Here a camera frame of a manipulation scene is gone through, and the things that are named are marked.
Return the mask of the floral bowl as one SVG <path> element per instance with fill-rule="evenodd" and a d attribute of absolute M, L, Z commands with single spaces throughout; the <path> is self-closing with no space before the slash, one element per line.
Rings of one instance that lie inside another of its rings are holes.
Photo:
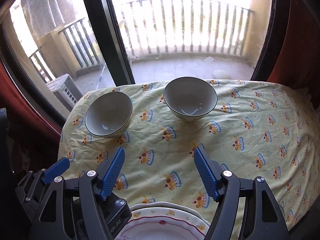
<path fill-rule="evenodd" d="M 215 89 L 197 77 L 179 77 L 170 81 L 163 97 L 171 112 L 184 121 L 200 120 L 217 105 Z"/>
<path fill-rule="evenodd" d="M 89 106 L 85 125 L 96 137 L 115 138 L 129 127 L 133 112 L 132 100 L 123 92 L 110 92 Z"/>

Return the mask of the white plate red pattern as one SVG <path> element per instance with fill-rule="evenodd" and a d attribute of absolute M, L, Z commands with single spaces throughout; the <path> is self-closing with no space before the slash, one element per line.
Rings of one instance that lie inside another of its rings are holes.
<path fill-rule="evenodd" d="M 204 239 L 204 233 L 184 220 L 153 216 L 130 220 L 116 239 Z"/>

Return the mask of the plain white bottom plate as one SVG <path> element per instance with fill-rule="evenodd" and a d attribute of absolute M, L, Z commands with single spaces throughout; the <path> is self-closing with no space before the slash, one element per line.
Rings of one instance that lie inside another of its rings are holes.
<path fill-rule="evenodd" d="M 188 213 L 191 213 L 192 215 L 198 217 L 199 219 L 206 221 L 197 211 L 189 208 L 189 207 L 185 207 L 182 205 L 178 205 L 175 203 L 170 203 L 170 202 L 154 202 L 154 203 L 140 203 L 140 204 L 136 204 L 130 207 L 130 210 L 136 211 L 138 209 L 143 209 L 143 208 L 147 208 L 147 207 L 167 207 L 167 208 L 173 208 L 173 209 L 177 209 L 177 210 L 181 210 L 181 211 L 185 211 Z"/>

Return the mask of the white plate yellow flowers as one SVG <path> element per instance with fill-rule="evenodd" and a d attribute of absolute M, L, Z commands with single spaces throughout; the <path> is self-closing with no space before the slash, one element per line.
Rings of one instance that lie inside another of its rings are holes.
<path fill-rule="evenodd" d="M 197 227 L 202 233 L 206 233 L 209 229 L 209 222 L 202 218 L 197 211 L 179 205 L 150 206 L 147 204 L 140 204 L 131 207 L 131 212 L 131 219 L 142 217 L 169 217 L 188 222 Z"/>

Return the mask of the yellow crown-print tablecloth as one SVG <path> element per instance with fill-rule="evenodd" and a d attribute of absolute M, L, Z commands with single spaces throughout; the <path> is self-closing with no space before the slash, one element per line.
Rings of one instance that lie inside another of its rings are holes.
<path fill-rule="evenodd" d="M 294 227 L 319 196 L 319 122 L 305 91 L 269 82 L 210 80 L 217 105 L 198 121 L 174 116 L 165 103 L 166 82 L 100 89 L 86 93 L 62 129 L 59 158 L 77 178 L 120 146 L 125 163 L 114 192 L 130 205 L 171 202 L 211 220 L 217 204 L 206 194 L 194 164 L 201 146 L 223 169 L 240 178 L 266 179 Z M 97 137 L 85 126 L 91 103 L 122 92 L 133 103 L 131 124 L 119 137 Z"/>

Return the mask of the red curtain left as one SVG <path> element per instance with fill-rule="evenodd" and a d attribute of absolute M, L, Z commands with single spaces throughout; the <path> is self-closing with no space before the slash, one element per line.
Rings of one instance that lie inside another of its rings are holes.
<path fill-rule="evenodd" d="M 54 145 L 59 145 L 60 134 L 46 123 L 29 106 L 13 84 L 1 63 L 1 107 L 7 108 L 13 122 L 20 125 L 27 135 L 35 133 L 36 139 L 44 137 Z"/>

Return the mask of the red curtain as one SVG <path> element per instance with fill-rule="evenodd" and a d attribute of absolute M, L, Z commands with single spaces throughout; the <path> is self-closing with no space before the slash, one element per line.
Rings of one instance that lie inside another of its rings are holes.
<path fill-rule="evenodd" d="M 268 81 L 319 88 L 319 0 L 290 0 L 284 43 Z"/>
<path fill-rule="evenodd" d="M 29 106 L 13 84 L 1 63 L 1 107 L 7 108 L 13 122 L 20 125 L 27 135 L 35 133 L 36 139 L 44 137 L 54 145 L 59 145 L 60 134 L 46 123 Z"/>

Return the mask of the white air conditioner unit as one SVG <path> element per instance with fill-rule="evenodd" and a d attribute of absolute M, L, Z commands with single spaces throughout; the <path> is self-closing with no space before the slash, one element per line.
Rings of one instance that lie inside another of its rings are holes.
<path fill-rule="evenodd" d="M 46 83 L 49 90 L 71 112 L 77 102 L 83 97 L 80 89 L 69 74 Z"/>

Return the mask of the red curtain right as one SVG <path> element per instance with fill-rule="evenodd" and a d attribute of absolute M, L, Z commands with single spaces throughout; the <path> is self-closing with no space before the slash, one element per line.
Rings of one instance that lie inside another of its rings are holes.
<path fill-rule="evenodd" d="M 319 88 L 319 0 L 290 0 L 284 43 L 268 81 Z"/>

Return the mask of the balcony railing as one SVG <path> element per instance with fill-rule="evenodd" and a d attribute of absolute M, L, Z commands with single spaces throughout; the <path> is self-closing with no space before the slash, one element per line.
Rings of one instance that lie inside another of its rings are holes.
<path fill-rule="evenodd" d="M 241 57 L 253 13 L 211 0 L 136 0 L 115 11 L 132 60 L 165 54 Z"/>

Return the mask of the hanging beige cloth outside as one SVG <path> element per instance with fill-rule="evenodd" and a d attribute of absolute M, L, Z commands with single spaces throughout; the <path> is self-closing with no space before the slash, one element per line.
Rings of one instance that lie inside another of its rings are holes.
<path fill-rule="evenodd" d="M 21 0 L 21 5 L 38 39 L 76 18 L 72 0 Z"/>

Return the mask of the black window frame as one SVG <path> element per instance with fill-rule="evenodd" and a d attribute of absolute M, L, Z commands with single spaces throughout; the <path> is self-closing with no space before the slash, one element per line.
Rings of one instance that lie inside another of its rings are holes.
<path fill-rule="evenodd" d="M 116 86 L 135 83 L 112 0 L 84 0 L 95 38 Z"/>

